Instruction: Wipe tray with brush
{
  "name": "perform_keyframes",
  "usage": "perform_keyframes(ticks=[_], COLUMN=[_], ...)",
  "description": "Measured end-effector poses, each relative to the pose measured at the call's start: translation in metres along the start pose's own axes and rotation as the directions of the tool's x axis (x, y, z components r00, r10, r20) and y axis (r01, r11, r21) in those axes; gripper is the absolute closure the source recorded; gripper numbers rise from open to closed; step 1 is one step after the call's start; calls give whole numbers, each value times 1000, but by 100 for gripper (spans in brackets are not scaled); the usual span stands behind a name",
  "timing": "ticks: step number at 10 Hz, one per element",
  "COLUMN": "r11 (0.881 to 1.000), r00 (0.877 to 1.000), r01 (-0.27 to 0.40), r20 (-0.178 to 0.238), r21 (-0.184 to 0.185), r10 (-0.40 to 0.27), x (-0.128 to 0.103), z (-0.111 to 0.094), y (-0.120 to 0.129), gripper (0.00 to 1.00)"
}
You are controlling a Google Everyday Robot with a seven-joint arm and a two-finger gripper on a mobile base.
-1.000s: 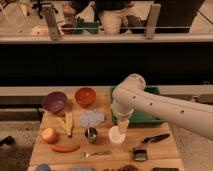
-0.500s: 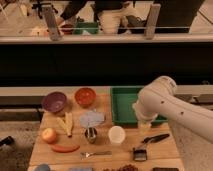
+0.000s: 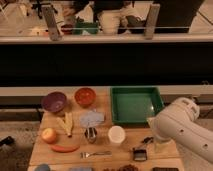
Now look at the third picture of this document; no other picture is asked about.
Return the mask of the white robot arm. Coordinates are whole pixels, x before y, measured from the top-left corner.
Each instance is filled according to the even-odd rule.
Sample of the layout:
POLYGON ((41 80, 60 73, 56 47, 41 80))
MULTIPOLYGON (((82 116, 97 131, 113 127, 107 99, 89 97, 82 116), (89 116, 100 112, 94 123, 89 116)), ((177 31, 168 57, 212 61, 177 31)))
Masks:
POLYGON ((147 122, 158 143, 173 139, 213 164, 213 131, 195 123, 199 114, 200 107, 193 100, 179 97, 147 122))

